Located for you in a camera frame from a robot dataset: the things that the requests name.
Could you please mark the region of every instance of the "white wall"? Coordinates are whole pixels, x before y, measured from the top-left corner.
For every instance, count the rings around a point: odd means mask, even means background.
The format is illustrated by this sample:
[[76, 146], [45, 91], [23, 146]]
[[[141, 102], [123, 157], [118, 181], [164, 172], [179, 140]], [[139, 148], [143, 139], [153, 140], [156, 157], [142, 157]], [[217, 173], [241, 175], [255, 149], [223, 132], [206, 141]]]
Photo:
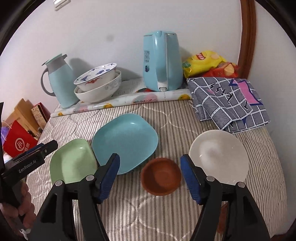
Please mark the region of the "white wall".
[[288, 212], [279, 233], [296, 217], [296, 48], [277, 21], [256, 4], [257, 36], [249, 80], [264, 100], [271, 122], [267, 129], [283, 167]]
[[[5, 119], [21, 99], [57, 105], [40, 86], [46, 60], [59, 53], [79, 76], [116, 62], [123, 79], [142, 75], [143, 35], [175, 31], [182, 56], [206, 49], [237, 62], [241, 36], [239, 0], [72, 0], [54, 11], [46, 0], [18, 28], [0, 56], [0, 97]], [[45, 78], [45, 85], [50, 86]]]

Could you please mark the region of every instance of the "red paper bag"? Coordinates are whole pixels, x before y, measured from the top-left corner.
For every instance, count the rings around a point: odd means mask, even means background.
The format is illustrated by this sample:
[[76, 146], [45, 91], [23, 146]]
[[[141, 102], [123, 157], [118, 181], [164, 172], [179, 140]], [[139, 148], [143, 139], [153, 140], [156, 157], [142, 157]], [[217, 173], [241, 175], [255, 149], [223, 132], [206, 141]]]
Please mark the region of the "red paper bag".
[[33, 148], [37, 145], [34, 139], [16, 120], [13, 122], [3, 144], [3, 150], [11, 157]]

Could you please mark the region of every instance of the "human hand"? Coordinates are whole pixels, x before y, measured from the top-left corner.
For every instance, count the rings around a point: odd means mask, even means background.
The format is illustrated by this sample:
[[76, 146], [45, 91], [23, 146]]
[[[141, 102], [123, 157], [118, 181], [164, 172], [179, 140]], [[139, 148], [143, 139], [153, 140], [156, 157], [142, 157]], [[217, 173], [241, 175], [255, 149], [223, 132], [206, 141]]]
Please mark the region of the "human hand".
[[24, 215], [23, 225], [26, 229], [30, 229], [33, 226], [33, 223], [36, 219], [35, 206], [31, 203], [31, 194], [29, 193], [29, 188], [26, 183], [22, 183], [21, 187], [22, 194], [22, 203], [18, 208], [15, 208], [7, 203], [0, 203], [0, 210], [5, 217], [6, 221], [15, 231], [15, 233], [22, 235], [15, 227], [15, 223], [13, 221], [14, 218], [17, 218], [19, 215]]

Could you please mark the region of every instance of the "wall outlet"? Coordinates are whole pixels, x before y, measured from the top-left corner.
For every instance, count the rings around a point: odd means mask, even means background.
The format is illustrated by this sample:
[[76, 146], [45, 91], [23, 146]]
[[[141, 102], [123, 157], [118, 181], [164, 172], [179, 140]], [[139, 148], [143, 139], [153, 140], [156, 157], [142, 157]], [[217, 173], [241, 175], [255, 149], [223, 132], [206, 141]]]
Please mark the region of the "wall outlet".
[[71, 2], [71, 0], [54, 0], [54, 10], [55, 11], [59, 10], [69, 2]]

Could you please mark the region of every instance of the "lay's chip bag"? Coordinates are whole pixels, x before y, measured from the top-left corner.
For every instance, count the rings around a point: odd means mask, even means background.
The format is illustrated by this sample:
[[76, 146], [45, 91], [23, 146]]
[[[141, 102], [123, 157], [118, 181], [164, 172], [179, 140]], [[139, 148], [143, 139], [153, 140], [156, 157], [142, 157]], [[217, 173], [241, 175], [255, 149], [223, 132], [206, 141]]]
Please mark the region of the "lay's chip bag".
[[184, 76], [185, 78], [196, 76], [216, 68], [221, 62], [226, 62], [226, 59], [211, 50], [203, 51], [191, 56], [183, 63]]

